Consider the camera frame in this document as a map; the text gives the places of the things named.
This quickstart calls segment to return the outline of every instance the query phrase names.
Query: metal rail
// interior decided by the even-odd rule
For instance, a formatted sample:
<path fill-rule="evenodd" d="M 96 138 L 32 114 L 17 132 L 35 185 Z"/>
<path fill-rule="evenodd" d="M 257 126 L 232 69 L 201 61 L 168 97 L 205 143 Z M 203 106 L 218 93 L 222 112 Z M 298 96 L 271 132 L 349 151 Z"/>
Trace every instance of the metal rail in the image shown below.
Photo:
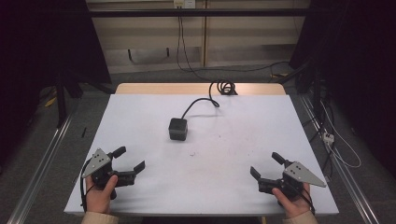
<path fill-rule="evenodd" d="M 314 112 L 312 111 L 313 105 L 309 98 L 307 96 L 300 96 L 300 99 L 305 107 L 305 110 L 309 116 L 314 122 L 315 129 L 318 132 L 319 125 L 318 122 L 314 119 Z M 375 215 L 373 207 L 370 205 L 370 202 L 368 201 L 367 197 L 361 190 L 361 187 L 359 184 L 356 182 L 355 178 L 353 177 L 352 173 L 350 173 L 349 169 L 339 160 L 336 158 L 334 160 L 334 166 L 337 169 L 337 172 L 341 176 L 341 179 L 343 180 L 344 184 L 346 185 L 346 189 L 348 190 L 353 202 L 355 203 L 356 207 L 358 208 L 359 212 L 361 213 L 361 217 L 364 220 L 364 223 L 366 224 L 379 224 L 379 220 Z"/>
<path fill-rule="evenodd" d="M 44 178 L 46 177 L 47 172 L 50 169 L 50 165 L 52 164 L 52 161 L 56 155 L 56 151 L 59 148 L 62 140 L 64 139 L 64 135 L 66 134 L 71 119 L 76 113 L 77 108 L 78 103 L 72 105 L 70 115 L 66 118 L 66 121 L 61 126 L 61 128 L 55 131 L 55 134 L 53 135 L 52 140 L 49 143 L 49 146 L 47 147 L 47 150 L 43 158 L 41 159 L 40 164 L 35 170 L 35 174 L 30 180 L 25 191 L 23 192 L 7 224 L 22 224 L 26 219 L 30 208 L 32 207 L 32 204 L 35 201 L 35 196 L 40 190 L 41 184 L 43 183 Z"/>
<path fill-rule="evenodd" d="M 304 17 L 311 15 L 331 15 L 329 8 L 190 8 L 190 9 L 91 9 L 81 10 L 41 10 L 41 15 L 67 17 Z"/>

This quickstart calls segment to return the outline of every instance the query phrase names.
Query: power outlet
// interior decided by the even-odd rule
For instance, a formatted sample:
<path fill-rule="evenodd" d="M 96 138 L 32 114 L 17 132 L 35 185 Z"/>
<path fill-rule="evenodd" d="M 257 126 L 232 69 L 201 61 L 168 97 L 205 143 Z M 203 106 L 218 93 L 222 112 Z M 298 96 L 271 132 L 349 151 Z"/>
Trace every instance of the power outlet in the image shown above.
<path fill-rule="evenodd" d="M 334 142 L 334 135 L 330 133 L 324 133 L 322 137 L 323 137 L 323 142 L 329 144 L 329 146 L 331 146 L 332 143 Z"/>
<path fill-rule="evenodd" d="M 195 0 L 184 0 L 184 8 L 195 8 Z"/>
<path fill-rule="evenodd" d="M 184 8 L 184 1 L 185 0 L 174 0 L 175 8 Z"/>

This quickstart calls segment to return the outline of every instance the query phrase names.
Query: electrical cable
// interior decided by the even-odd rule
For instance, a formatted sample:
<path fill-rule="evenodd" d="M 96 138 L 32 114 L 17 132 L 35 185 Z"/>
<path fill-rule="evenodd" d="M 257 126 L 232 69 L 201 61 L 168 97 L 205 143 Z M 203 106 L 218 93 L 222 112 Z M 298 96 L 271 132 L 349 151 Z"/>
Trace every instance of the electrical cable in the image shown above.
<path fill-rule="evenodd" d="M 304 189 L 304 191 L 309 197 L 309 200 L 305 197 L 305 195 L 303 195 L 299 190 L 297 190 L 293 185 L 289 184 L 287 181 L 285 181 L 284 184 L 286 184 L 289 188 L 294 190 L 306 203 L 308 203 L 309 207 L 311 208 L 312 214 L 315 215 L 316 209 L 314 207 L 314 203 L 312 202 L 311 195 L 308 193 L 308 191 Z"/>
<path fill-rule="evenodd" d="M 178 60 L 178 53 L 179 53 L 179 49 L 180 49 L 180 38 L 181 38 L 181 41 L 182 41 L 182 43 L 183 43 L 184 56 L 185 56 L 185 58 L 186 58 L 187 65 L 188 65 L 188 67 L 189 67 L 190 70 L 189 70 L 189 69 L 182 68 L 181 65 L 180 65 L 180 62 L 179 62 L 179 60 Z M 244 69 L 224 69 L 224 68 L 200 68 L 200 69 L 192 69 L 192 68 L 191 68 L 191 65 L 190 65 L 189 58 L 188 58 L 188 56 L 187 56 L 186 43 L 185 43 L 185 40 L 184 40 L 183 19 L 182 19 L 181 17 L 178 17 L 177 66 L 179 67 L 179 69 L 180 69 L 181 71 L 184 71 L 184 72 L 193 72 L 193 74 L 194 74 L 196 77 L 200 78 L 200 79 L 203 79 L 203 80 L 206 80 L 206 81 L 212 81 L 212 80 L 210 80 L 210 79 L 208 79 L 208 78 L 199 76 L 196 72 L 198 72 L 198 71 L 254 72 L 254 71 L 260 71 L 260 70 L 263 70 L 263 69 L 266 69 L 266 68 L 270 68 L 270 69 L 271 69 L 271 79 L 270 79 L 270 81 L 271 81 L 271 80 L 272 80 L 272 77 L 273 77 L 273 74 L 272 74 L 272 67 L 273 67 L 274 65 L 281 64 L 281 63 L 289 63 L 289 62 L 285 62 L 285 61 L 284 61 L 284 62 L 277 62 L 277 63 L 272 63 L 272 64 L 270 64 L 270 65 L 266 65 L 266 66 L 264 66 L 264 67 L 253 68 L 253 69 L 245 69 L 245 70 L 244 70 Z"/>
<path fill-rule="evenodd" d="M 195 101 L 193 101 L 190 104 L 190 106 L 186 109 L 186 111 L 184 112 L 183 116 L 181 117 L 182 119 L 184 119 L 184 117 L 186 116 L 187 112 L 189 112 L 191 107 L 199 101 L 203 101 L 203 100 L 210 101 L 214 107 L 220 107 L 219 103 L 217 101 L 213 100 L 213 98 L 212 98 L 211 90 L 212 90 L 213 84 L 215 84 L 215 83 L 217 83 L 217 88 L 221 95 L 237 95 L 237 93 L 235 91 L 235 84 L 233 82 L 231 82 L 229 80 L 225 80 L 225 79 L 219 79 L 219 80 L 212 81 L 209 86 L 209 98 L 199 98 L 199 99 L 196 99 Z"/>
<path fill-rule="evenodd" d="M 326 107 L 324 106 L 324 104 L 323 104 L 321 101 L 320 101 L 320 103 L 321 103 L 321 105 L 322 105 L 322 107 L 323 107 L 323 109 L 324 109 L 324 112 L 325 112 L 327 118 L 330 120 L 330 116 L 329 116 L 329 114 L 327 113 Z M 326 144 L 327 147 L 328 147 L 328 149 L 329 149 L 330 151 L 332 151 L 334 157 L 337 158 L 338 160 L 340 160 L 344 165 L 346 165 L 346 166 L 348 166 L 348 167 L 351 167 L 351 168 L 359 168 L 359 167 L 361 167 L 361 158 L 359 157 L 358 153 L 356 153 L 356 151 L 353 149 L 353 147 L 341 136 L 341 134 L 340 134 L 339 132 L 337 132 L 337 130 L 335 129 L 335 127 L 334 127 L 333 125 L 332 125 L 332 128 L 334 129 L 335 133 L 346 143 L 347 146 L 349 146 L 349 148 L 352 150 L 352 152 L 356 155 L 356 157 L 357 157 L 358 160 L 359 160 L 359 164 L 358 164 L 358 165 L 351 165 L 351 164 L 347 163 L 346 161 L 344 161 L 344 160 L 340 157 L 340 155 L 338 155 L 337 153 L 334 152 L 334 150 L 333 150 L 332 147 L 329 145 L 329 143 Z"/>
<path fill-rule="evenodd" d="M 184 49 L 184 56 L 186 57 L 186 61 L 187 61 L 187 65 L 189 66 L 190 70 L 185 70 L 180 66 L 180 63 L 178 61 L 178 50 L 180 47 L 180 37 L 183 41 L 183 49 Z M 203 79 L 205 81 L 212 81 L 208 78 L 205 77 L 201 77 L 199 76 L 192 68 L 189 62 L 189 58 L 187 57 L 187 51 L 186 51 L 186 43 L 184 42 L 184 28 L 183 28 L 183 19 L 181 17 L 178 17 L 178 41 L 177 41 L 177 65 L 178 67 L 185 72 L 192 72 L 196 77 Z"/>
<path fill-rule="evenodd" d="M 88 164 L 90 163 L 91 159 L 87 160 L 85 162 L 85 164 L 82 166 L 82 170 L 81 170 L 81 174 L 79 176 L 79 190 L 81 193 L 81 206 L 84 209 L 84 212 L 87 212 L 87 193 L 89 192 L 89 190 L 87 191 L 86 194 L 84 194 L 84 179 L 82 178 L 82 174 L 84 174 L 85 169 L 87 168 Z"/>

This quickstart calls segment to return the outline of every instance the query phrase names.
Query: table surface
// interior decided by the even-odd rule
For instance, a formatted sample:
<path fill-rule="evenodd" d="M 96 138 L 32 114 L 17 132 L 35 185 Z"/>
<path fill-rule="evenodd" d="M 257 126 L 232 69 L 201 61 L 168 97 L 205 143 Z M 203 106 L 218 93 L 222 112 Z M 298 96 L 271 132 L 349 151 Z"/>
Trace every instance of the table surface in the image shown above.
<path fill-rule="evenodd" d="M 240 95 L 285 95 L 285 90 L 276 83 L 237 83 Z M 122 83 L 116 94 L 207 94 L 208 83 Z M 212 94 L 219 94 L 216 84 Z"/>
<path fill-rule="evenodd" d="M 205 96 L 209 84 L 119 86 L 117 94 L 110 98 L 87 159 L 98 147 L 110 152 L 126 146 L 127 152 L 113 161 L 114 170 L 131 170 L 141 161 L 146 161 L 146 169 L 133 186 L 117 188 L 118 198 L 111 204 L 114 213 L 249 217 L 283 214 L 273 195 L 258 192 L 257 181 L 249 173 L 250 166 L 254 166 L 262 177 L 280 178 L 283 166 L 271 158 L 273 151 L 285 159 L 300 161 L 324 181 L 283 88 L 274 84 L 235 85 L 238 96 L 214 97 L 219 108 L 207 102 L 189 111 L 185 142 L 169 139 L 170 118 L 181 116 L 194 99 Z M 182 88 L 187 94 L 181 94 Z M 82 214 L 78 186 L 79 182 L 66 213 Z M 338 213 L 328 188 L 313 186 L 311 194 L 318 215 Z"/>

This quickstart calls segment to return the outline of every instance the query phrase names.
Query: human hand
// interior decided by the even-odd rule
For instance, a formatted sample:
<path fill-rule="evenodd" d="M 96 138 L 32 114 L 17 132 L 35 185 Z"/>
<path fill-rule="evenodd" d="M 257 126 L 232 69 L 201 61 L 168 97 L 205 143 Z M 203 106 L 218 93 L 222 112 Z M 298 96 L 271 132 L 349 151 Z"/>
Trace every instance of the human hand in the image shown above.
<path fill-rule="evenodd" d="M 304 183 L 304 189 L 302 194 L 305 198 L 309 199 L 309 184 Z M 297 217 L 307 211 L 310 211 L 310 205 L 301 197 L 297 196 L 294 199 L 288 199 L 280 189 L 273 189 L 273 194 L 277 200 L 283 205 L 286 212 L 286 218 Z"/>
<path fill-rule="evenodd" d="M 98 189 L 89 175 L 85 178 L 87 192 L 87 212 L 110 214 L 110 194 L 117 185 L 119 178 L 110 177 L 104 189 Z"/>

